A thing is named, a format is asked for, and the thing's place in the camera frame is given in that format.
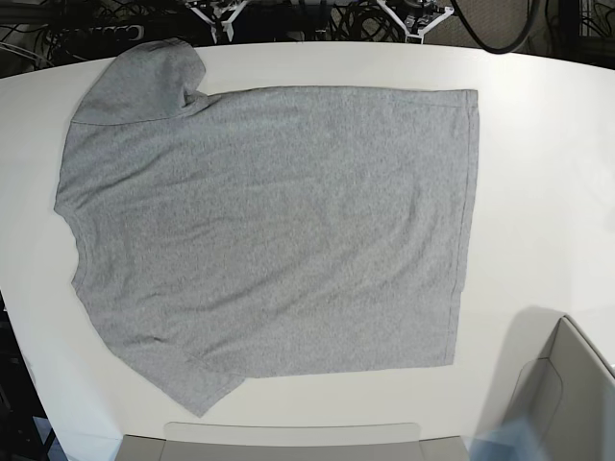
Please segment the grey T-shirt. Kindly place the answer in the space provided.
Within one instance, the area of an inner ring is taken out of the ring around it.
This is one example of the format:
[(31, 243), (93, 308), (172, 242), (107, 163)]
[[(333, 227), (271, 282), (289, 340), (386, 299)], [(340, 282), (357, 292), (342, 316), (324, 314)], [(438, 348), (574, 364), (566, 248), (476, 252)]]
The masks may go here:
[(451, 365), (478, 93), (205, 75), (139, 45), (70, 121), (55, 210), (106, 347), (197, 416), (250, 378)]

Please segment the black power strip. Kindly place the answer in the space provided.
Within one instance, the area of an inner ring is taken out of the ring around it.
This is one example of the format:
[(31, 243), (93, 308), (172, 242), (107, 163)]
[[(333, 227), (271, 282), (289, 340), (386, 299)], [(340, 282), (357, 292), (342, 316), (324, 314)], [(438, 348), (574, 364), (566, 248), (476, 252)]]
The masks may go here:
[(144, 39), (145, 27), (138, 24), (96, 26), (84, 29), (64, 29), (62, 36), (89, 46), (124, 45)]

